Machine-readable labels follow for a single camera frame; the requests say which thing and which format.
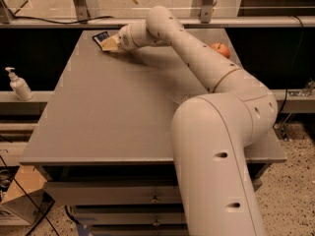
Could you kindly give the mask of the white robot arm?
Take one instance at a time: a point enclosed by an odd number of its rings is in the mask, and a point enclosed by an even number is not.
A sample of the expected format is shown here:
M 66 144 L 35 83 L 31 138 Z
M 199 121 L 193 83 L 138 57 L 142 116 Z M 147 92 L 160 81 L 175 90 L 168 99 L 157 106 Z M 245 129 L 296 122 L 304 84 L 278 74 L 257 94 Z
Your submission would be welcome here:
M 190 34 L 162 6 L 101 43 L 105 51 L 169 45 L 206 93 L 186 100 L 171 124 L 177 181 L 190 236 L 267 236 L 244 150 L 268 134 L 275 95 Z

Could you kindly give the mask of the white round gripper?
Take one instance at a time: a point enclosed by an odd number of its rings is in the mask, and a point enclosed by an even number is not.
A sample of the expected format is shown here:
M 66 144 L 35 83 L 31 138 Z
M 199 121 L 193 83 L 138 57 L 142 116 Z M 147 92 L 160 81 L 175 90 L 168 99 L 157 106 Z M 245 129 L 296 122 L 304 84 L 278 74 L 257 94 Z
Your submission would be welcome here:
M 122 49 L 131 51 L 138 48 L 135 44 L 132 34 L 131 34 L 131 25 L 127 25 L 121 28 L 118 32 L 118 36 L 114 35 L 107 39 L 104 39 L 101 43 L 101 49 L 103 51 L 117 51 L 120 46 Z

